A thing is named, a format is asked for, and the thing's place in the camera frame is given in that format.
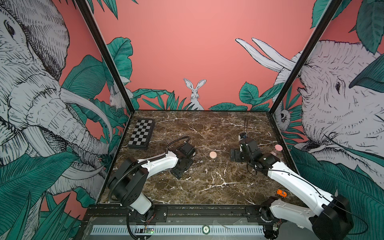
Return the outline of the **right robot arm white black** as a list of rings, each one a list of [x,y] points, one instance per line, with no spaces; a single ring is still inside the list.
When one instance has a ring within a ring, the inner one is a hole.
[[[289,204],[278,197],[269,197],[260,204],[257,217],[264,223],[264,235],[274,240],[283,222],[292,222],[311,230],[320,240],[343,240],[353,229],[350,202],[342,195],[334,196],[295,173],[272,153],[262,153],[257,142],[248,137],[248,121],[239,134],[238,149],[232,149],[230,159],[246,163],[248,169],[278,182],[306,206]]]

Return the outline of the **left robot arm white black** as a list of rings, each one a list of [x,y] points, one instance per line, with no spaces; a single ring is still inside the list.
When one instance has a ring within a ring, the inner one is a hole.
[[[108,201],[136,211],[144,216],[153,210],[153,203],[143,193],[148,178],[161,173],[170,173],[180,179],[191,167],[196,149],[184,136],[169,143],[163,154],[136,160],[126,159],[108,180]]]

